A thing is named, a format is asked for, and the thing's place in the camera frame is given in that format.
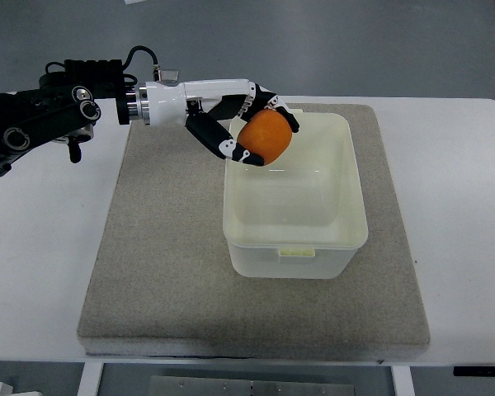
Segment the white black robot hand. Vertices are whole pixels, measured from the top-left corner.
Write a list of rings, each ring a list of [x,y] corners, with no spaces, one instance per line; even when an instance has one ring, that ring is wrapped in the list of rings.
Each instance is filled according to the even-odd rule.
[[[183,125],[212,154],[254,166],[269,163],[259,152],[246,148],[220,124],[238,116],[249,122],[264,110],[280,115],[293,133],[299,123],[277,94],[247,79],[219,79],[181,82],[167,86],[160,82],[144,85],[148,107],[140,110],[147,124]]]

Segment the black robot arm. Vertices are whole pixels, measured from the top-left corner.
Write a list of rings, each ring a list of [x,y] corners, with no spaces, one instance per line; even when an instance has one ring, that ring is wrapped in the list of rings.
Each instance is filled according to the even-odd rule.
[[[71,60],[58,70],[45,71],[34,90],[0,93],[0,177],[31,150],[49,142],[68,146],[72,163],[82,159],[80,145],[92,139],[101,118],[99,99],[115,100],[118,121],[129,124],[137,116],[138,84],[126,73],[134,54],[143,51],[153,62],[153,79],[159,80],[157,55],[148,47],[133,47],[126,60]]]

